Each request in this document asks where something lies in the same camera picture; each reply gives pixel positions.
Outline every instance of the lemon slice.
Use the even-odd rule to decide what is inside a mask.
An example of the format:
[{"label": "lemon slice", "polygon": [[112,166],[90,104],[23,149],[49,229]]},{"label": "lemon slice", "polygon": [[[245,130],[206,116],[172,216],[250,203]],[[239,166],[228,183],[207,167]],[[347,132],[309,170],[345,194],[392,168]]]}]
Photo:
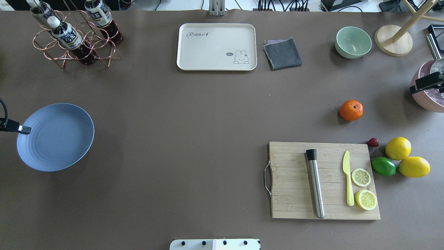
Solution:
[{"label": "lemon slice", "polygon": [[356,193],[356,203],[358,206],[365,210],[372,210],[378,204],[376,195],[370,190],[361,190]]},{"label": "lemon slice", "polygon": [[370,178],[370,174],[367,172],[367,170],[355,169],[352,172],[352,180],[356,185],[366,187],[370,184],[372,179]]}]

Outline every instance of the wooden cutting board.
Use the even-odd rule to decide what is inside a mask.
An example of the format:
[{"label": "wooden cutting board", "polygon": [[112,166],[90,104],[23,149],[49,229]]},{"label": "wooden cutting board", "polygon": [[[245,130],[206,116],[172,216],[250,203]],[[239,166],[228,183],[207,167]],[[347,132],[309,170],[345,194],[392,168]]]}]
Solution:
[{"label": "wooden cutting board", "polygon": [[363,168],[370,173],[371,182],[360,187],[352,182],[353,194],[368,189],[376,194],[368,146],[366,144],[270,142],[271,217],[318,219],[313,208],[307,149],[316,149],[321,179],[325,219],[380,220],[379,205],[366,211],[356,202],[348,206],[345,200],[345,174],[342,158],[350,151],[350,171]]}]

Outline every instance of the gray cloth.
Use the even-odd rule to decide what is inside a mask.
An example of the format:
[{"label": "gray cloth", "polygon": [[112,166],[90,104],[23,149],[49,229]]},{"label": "gray cloth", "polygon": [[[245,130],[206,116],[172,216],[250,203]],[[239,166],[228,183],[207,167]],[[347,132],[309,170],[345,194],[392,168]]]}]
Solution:
[{"label": "gray cloth", "polygon": [[302,65],[294,38],[283,41],[269,40],[264,46],[265,54],[270,60],[272,69],[283,69]]}]

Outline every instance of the light green bowl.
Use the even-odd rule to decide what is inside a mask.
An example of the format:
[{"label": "light green bowl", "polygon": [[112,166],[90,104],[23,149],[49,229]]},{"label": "light green bowl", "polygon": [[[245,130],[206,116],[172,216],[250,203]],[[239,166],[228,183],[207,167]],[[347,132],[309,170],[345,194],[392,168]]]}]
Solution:
[{"label": "light green bowl", "polygon": [[336,34],[335,48],[341,56],[355,59],[370,51],[372,40],[360,28],[353,26],[343,27]]}]

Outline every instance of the bottle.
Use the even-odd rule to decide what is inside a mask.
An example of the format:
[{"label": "bottle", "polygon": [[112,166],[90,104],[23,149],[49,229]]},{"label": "bottle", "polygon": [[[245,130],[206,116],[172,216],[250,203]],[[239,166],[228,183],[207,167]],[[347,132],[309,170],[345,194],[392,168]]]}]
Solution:
[{"label": "bottle", "polygon": [[52,27],[52,36],[59,40],[65,48],[71,50],[82,64],[89,65],[94,62],[94,51],[85,46],[83,38],[79,36],[79,32],[71,24],[60,21],[55,16],[48,18],[48,24]]},{"label": "bottle", "polygon": [[47,19],[50,16],[56,16],[56,13],[51,8],[51,6],[45,2],[40,2],[39,0],[26,0],[26,2],[31,7],[31,13],[35,19],[45,28],[48,27]]},{"label": "bottle", "polygon": [[123,36],[112,19],[108,7],[103,3],[103,0],[86,0],[85,9],[95,25],[101,29],[100,32],[104,37],[109,36],[110,40],[115,44],[123,41]]}]

